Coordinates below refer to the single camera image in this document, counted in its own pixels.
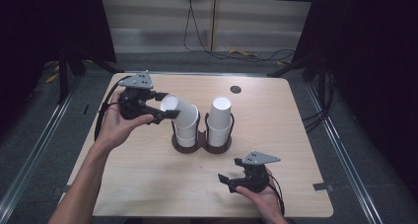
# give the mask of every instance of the gray floor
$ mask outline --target gray floor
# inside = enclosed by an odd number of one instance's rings
[[[259,52],[258,55],[266,58],[271,53]],[[276,56],[285,55],[286,52],[281,52]],[[148,69],[158,72],[240,73],[263,76],[281,68],[275,61],[252,63],[217,59],[205,52],[118,54],[117,58],[118,63],[114,66],[130,71]],[[67,183],[111,78],[110,74],[94,64],[87,63],[87,67],[87,74],[81,79],[8,223],[45,223],[54,210],[60,197],[59,194],[54,194],[54,190]],[[283,77],[289,81],[301,118],[304,118],[316,113],[316,110],[308,87],[302,81],[302,72],[303,69],[293,70]],[[21,116],[10,128],[7,136],[1,138],[1,196],[6,193],[19,173],[57,107],[59,84],[58,81],[44,83],[49,73],[45,71],[39,79],[39,84],[27,101]],[[75,82],[74,77],[71,77],[70,82]],[[338,90],[334,95],[330,117],[372,197],[382,223],[418,223],[417,202],[396,176],[385,157],[370,142],[365,131],[355,122]],[[329,196],[334,214],[323,219],[293,220],[296,223],[372,223],[365,215],[323,126],[320,125],[310,132],[309,139],[323,179],[333,187]],[[94,219],[94,223],[125,221],[125,218],[116,217]]]

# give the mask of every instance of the person's left hand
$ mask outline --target person's left hand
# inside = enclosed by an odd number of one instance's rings
[[[96,140],[96,143],[102,144],[108,151],[122,144],[134,128],[154,119],[151,114],[144,114],[130,120],[124,119],[120,115],[117,103],[121,93],[118,91],[112,95],[111,105],[104,115],[102,129]]]
[[[273,182],[271,171],[266,167],[269,175],[270,184],[277,190],[276,185]],[[280,210],[280,204],[277,200],[277,194],[271,187],[266,187],[261,192],[252,192],[246,187],[238,186],[237,192],[247,197],[255,205],[261,217],[264,219],[264,223],[287,223],[286,219],[282,215]]]

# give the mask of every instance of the cable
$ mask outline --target cable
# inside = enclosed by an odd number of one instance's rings
[[[99,110],[99,115],[98,115],[98,119],[96,121],[96,128],[95,128],[95,141],[96,139],[99,137],[99,133],[101,132],[102,129],[102,122],[104,120],[104,116],[105,116],[105,112],[107,111],[107,109],[114,104],[118,104],[118,103],[111,103],[108,104],[108,100],[110,99],[111,95],[113,95],[114,90],[116,90],[117,86],[119,86],[119,82],[122,80],[125,80],[127,78],[129,78],[130,76],[125,76],[123,78],[121,78],[120,80],[118,80],[113,87],[111,87],[110,91],[108,92],[107,96],[104,99],[104,102],[102,103],[101,109]]]
[[[272,184],[267,184],[276,193],[277,198],[279,199],[279,203],[280,203],[280,211],[282,212],[282,215],[284,216],[285,215],[285,202],[283,201],[282,189],[280,188],[279,183],[273,176],[271,175],[268,175],[268,176],[271,177],[276,183],[276,185],[279,187],[279,191],[277,191],[277,189]]]
[[[328,98],[328,102],[325,105],[325,107],[320,112],[303,119],[303,120],[308,120],[308,119],[314,118],[317,115],[319,115],[319,118],[317,118],[314,122],[305,126],[305,129],[307,130],[307,133],[310,133],[321,122],[323,122],[323,120],[327,117],[327,115],[329,113],[329,109],[331,107],[332,100],[333,100],[333,95],[334,95],[334,91],[335,91],[335,78],[332,76],[331,73],[328,73],[327,87],[328,87],[328,90],[329,90],[329,98]]]
[[[183,45],[184,47],[191,52],[206,52],[207,54],[209,54],[210,56],[217,58],[217,59],[236,59],[236,60],[242,60],[242,61],[247,61],[247,62],[263,62],[263,61],[280,61],[280,60],[284,60],[286,58],[289,58],[290,56],[292,56],[295,53],[294,49],[279,49],[276,50],[275,52],[273,52],[273,54],[268,57],[268,58],[244,58],[244,57],[233,57],[230,55],[225,55],[222,53],[217,53],[214,51],[209,51],[205,48],[205,46],[203,45],[202,39],[200,38],[200,33],[199,33],[199,29],[197,28],[197,23],[196,23],[196,18],[194,17],[194,11],[193,11],[193,7],[191,4],[191,0],[188,0],[189,3],[189,8],[188,8],[188,14],[187,14],[187,22],[186,22],[186,26],[185,26],[185,30],[184,30],[184,37],[183,37]],[[189,20],[190,20],[190,14],[193,18],[193,22],[194,22],[194,27],[197,33],[197,38],[199,39],[200,42],[200,46],[203,48],[203,50],[192,50],[190,48],[187,47],[185,40],[187,37],[187,30],[188,30],[188,24],[189,24]],[[283,52],[283,51],[291,51],[288,55],[281,57],[281,58],[277,58],[277,59],[273,59],[274,55],[276,55],[278,52]]]

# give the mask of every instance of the white paper cup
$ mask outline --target white paper cup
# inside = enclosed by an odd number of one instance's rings
[[[173,122],[178,127],[190,127],[197,119],[199,110],[196,106],[179,98],[176,95],[166,95],[160,105],[161,111],[178,110],[180,113],[178,117],[173,119]]]
[[[181,147],[191,147],[196,143],[196,141],[195,141],[196,138],[195,137],[193,137],[191,139],[182,139],[182,138],[179,138],[177,136],[176,139],[177,139],[178,145],[180,145]]]
[[[181,139],[191,139],[196,137],[196,121],[189,127],[186,128],[182,128],[182,127],[178,127],[177,125],[175,126],[175,134],[177,135],[177,137],[181,138]]]
[[[230,135],[231,125],[225,129],[219,130],[213,128],[208,123],[208,130],[209,130],[209,138],[208,143],[214,147],[220,147],[224,145],[228,141],[228,136]]]
[[[212,102],[208,123],[218,130],[231,126],[231,101],[226,97],[216,97]]]

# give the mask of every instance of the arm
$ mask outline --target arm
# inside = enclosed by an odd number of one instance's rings
[[[117,103],[119,96],[120,92],[116,92],[111,102]],[[145,114],[125,120],[119,113],[118,104],[111,105],[104,116],[98,139],[48,223],[91,223],[108,155],[127,139],[134,128],[153,119],[152,115]]]
[[[277,188],[271,177],[270,184]],[[251,200],[265,223],[287,224],[286,219],[280,211],[280,205],[276,193],[273,189],[271,189],[271,187],[266,187],[263,191],[258,193],[252,192],[246,187],[237,187],[236,191]]]

